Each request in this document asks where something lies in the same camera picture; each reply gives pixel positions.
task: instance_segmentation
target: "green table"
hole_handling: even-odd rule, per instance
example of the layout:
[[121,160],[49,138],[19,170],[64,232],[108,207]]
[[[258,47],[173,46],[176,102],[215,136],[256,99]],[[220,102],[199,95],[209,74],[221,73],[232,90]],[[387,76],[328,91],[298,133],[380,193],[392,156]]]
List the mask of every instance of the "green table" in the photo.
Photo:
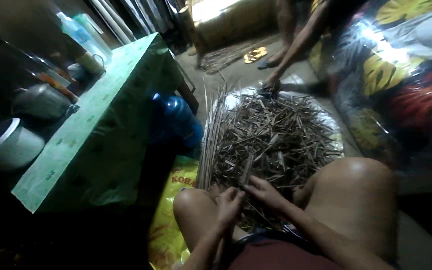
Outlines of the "green table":
[[11,191],[32,213],[134,203],[154,93],[177,89],[197,109],[158,33],[115,49],[112,59]]

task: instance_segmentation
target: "blue plastic container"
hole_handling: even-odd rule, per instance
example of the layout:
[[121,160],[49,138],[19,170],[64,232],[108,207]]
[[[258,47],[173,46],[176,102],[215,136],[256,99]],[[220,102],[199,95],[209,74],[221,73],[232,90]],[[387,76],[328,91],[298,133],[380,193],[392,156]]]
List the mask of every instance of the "blue plastic container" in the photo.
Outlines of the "blue plastic container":
[[158,93],[153,96],[157,108],[153,117],[158,121],[151,141],[163,142],[170,138],[181,139],[184,146],[192,148],[203,138],[203,126],[191,112],[188,104],[179,96],[162,97]]

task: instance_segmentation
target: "hand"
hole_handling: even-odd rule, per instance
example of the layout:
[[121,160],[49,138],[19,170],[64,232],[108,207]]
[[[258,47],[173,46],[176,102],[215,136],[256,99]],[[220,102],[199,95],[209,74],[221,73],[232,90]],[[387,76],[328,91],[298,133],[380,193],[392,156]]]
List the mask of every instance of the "hand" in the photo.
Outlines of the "hand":
[[252,185],[244,185],[244,190],[261,200],[273,211],[280,213],[289,203],[268,181],[251,175],[249,181]]
[[245,194],[244,191],[239,191],[232,186],[219,195],[217,222],[223,229],[228,229],[231,225],[235,224],[241,211],[241,205]]
[[271,92],[279,91],[281,88],[281,82],[276,75],[271,74],[264,82],[264,86],[266,86],[267,89],[270,89]]

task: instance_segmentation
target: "pot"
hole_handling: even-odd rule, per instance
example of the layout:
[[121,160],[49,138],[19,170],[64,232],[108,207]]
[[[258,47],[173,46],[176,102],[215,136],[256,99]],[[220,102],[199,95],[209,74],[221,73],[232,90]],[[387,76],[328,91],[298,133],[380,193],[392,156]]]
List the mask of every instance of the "pot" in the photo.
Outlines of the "pot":
[[27,166],[43,150],[43,138],[21,126],[19,118],[0,124],[0,172]]
[[49,84],[36,84],[28,89],[17,89],[20,92],[13,100],[12,114],[29,114],[45,120],[62,118],[71,101]]

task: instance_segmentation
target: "yellow sack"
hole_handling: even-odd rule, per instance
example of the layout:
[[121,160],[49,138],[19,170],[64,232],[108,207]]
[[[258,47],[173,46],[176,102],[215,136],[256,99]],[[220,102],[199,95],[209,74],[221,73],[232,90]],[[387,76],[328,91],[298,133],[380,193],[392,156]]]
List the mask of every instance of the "yellow sack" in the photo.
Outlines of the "yellow sack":
[[148,259],[154,270],[175,270],[189,257],[189,250],[174,219],[173,200],[183,187],[195,187],[198,164],[192,158],[176,156],[149,227]]

